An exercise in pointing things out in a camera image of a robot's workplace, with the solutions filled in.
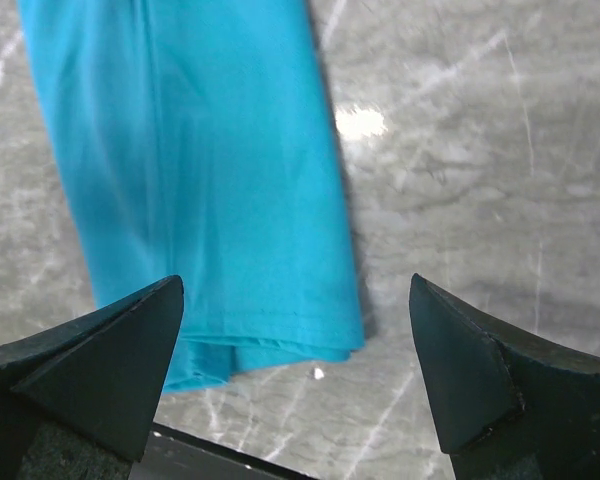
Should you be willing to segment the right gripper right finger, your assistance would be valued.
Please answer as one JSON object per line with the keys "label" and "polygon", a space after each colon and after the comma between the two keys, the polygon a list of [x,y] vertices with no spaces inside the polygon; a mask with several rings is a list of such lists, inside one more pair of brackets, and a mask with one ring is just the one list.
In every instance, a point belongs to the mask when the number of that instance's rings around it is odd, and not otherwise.
{"label": "right gripper right finger", "polygon": [[600,357],[486,314],[420,275],[413,339],[458,479],[600,479]]}

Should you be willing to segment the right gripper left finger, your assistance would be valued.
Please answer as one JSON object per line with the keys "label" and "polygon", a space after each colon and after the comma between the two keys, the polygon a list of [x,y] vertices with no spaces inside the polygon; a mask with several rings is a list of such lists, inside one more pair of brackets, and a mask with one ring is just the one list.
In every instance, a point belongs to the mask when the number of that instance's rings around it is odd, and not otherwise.
{"label": "right gripper left finger", "polygon": [[126,479],[144,454],[184,304],[168,276],[0,345],[0,479]]}

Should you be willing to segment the teal t-shirt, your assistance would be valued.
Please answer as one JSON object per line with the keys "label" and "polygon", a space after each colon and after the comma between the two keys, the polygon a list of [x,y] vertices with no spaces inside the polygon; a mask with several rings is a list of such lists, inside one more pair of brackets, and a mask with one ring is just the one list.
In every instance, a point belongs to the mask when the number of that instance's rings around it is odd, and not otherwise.
{"label": "teal t-shirt", "polygon": [[104,306],[184,284],[164,388],[342,362],[365,340],[303,1],[22,1],[34,84]]}

